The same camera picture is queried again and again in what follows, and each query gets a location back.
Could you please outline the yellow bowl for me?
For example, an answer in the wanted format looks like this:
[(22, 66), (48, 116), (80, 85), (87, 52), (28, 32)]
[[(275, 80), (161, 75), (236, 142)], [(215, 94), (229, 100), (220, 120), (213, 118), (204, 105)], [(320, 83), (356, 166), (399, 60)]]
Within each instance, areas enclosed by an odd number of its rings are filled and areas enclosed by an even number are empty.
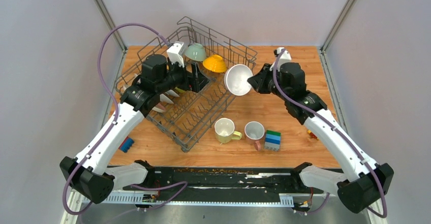
[(202, 64), (207, 70), (214, 72), (214, 73), (224, 73), (228, 69), (226, 64), (225, 64), (225, 61), (218, 54), (214, 54), (214, 55), (206, 58), (202, 62)]

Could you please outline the green scalloped plate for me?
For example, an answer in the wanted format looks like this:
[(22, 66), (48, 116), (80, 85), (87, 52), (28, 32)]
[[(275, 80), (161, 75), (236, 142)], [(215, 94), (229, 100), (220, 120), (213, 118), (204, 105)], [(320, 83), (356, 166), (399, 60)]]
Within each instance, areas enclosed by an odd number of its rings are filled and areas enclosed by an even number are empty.
[(175, 90), (176, 90), (176, 91), (178, 91), (179, 93), (185, 93), (185, 92), (186, 92), (185, 90), (180, 89), (180, 88), (178, 88), (178, 87), (176, 87), (176, 88), (175, 88)]

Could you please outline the white bowl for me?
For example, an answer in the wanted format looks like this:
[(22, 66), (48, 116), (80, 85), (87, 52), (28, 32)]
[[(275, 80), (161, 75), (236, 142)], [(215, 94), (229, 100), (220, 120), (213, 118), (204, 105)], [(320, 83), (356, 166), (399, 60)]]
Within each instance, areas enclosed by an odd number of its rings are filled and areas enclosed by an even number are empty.
[(252, 70), (248, 66), (237, 64), (226, 71), (224, 85), (231, 94), (243, 96), (252, 89), (252, 86), (248, 83), (248, 79), (252, 76)]

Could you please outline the teal and yellow bowls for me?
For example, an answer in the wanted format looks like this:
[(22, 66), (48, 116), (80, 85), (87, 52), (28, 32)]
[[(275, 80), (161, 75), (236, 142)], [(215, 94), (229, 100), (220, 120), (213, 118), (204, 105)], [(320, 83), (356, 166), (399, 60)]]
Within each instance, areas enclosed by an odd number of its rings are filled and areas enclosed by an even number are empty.
[(200, 43), (192, 43), (187, 47), (184, 55), (194, 61), (204, 61), (207, 58), (205, 47)]

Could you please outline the grey wire dish rack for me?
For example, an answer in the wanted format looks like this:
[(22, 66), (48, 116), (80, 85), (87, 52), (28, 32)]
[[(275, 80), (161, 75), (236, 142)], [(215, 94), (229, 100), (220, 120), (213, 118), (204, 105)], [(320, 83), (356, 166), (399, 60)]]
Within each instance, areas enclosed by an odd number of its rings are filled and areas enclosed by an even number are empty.
[[(184, 42), (203, 45), (206, 56), (220, 55), (228, 68), (242, 64), (253, 69), (257, 51), (188, 16), (177, 22), (178, 28), (167, 37), (171, 43)], [(202, 136), (222, 117), (235, 96), (224, 85), (224, 74), (213, 73), (198, 64), (197, 67), (209, 83), (199, 93), (181, 90), (178, 97), (170, 96), (171, 104), (164, 102), (166, 112), (151, 111), (146, 120), (154, 124), (167, 137), (190, 151)]]

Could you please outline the cream and pink plate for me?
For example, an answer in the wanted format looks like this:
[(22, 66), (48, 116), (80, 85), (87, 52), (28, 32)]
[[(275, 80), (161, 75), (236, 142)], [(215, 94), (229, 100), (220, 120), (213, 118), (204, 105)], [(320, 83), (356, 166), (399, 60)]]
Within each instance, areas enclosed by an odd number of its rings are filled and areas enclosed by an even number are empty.
[(167, 109), (163, 104), (158, 103), (152, 108), (152, 110), (156, 111), (158, 113), (164, 113), (164, 112), (166, 112)]

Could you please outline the red and teal floral plate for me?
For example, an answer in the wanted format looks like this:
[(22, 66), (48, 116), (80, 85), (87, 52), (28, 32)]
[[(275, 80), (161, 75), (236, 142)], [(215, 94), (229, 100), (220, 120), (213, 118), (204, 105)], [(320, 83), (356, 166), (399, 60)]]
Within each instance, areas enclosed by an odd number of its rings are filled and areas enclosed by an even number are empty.
[(160, 101), (168, 104), (174, 104), (174, 102), (167, 97), (164, 93), (160, 95)]

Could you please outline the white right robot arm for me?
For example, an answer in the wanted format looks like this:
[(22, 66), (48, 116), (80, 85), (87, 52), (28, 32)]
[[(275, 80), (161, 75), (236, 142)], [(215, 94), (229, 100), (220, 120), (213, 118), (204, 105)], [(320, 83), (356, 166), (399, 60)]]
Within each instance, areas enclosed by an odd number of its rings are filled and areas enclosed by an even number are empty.
[(272, 93), (283, 99), (289, 114), (310, 130), (341, 166), (342, 173), (338, 173), (303, 163), (290, 178), (293, 190), (317, 188), (337, 195), (353, 213), (368, 209), (381, 218), (387, 217), (385, 195), (394, 176), (393, 168), (377, 163), (354, 143), (322, 99), (306, 88), (305, 72), (298, 63), (285, 63), (279, 70), (272, 70), (266, 63), (247, 82), (260, 94)]

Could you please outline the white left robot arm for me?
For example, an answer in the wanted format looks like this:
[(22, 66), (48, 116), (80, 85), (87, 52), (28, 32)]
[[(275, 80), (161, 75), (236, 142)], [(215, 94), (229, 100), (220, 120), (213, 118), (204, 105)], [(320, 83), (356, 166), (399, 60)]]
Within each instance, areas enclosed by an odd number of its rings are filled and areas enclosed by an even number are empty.
[(113, 190), (132, 184), (152, 189), (156, 177), (144, 161), (108, 169), (109, 162), (129, 133), (160, 103), (162, 94), (176, 87), (198, 93), (208, 83), (196, 61), (183, 65), (161, 54), (148, 56), (94, 139), (75, 157), (61, 160), (59, 167), (67, 186), (94, 204), (103, 202)]

